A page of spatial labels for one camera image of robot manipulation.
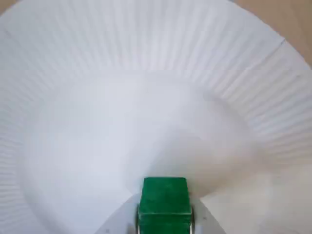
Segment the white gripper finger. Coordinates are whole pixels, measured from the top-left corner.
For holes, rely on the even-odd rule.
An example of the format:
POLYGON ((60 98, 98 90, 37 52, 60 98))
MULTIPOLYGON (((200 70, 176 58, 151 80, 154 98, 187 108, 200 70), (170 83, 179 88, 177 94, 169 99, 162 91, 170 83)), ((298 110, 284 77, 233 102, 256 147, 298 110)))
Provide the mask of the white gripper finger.
POLYGON ((216 218, 204 203, 191 195, 191 233, 192 234, 226 234, 216 218))
POLYGON ((141 194, 126 200, 96 231, 96 234, 139 234, 138 206, 141 194))

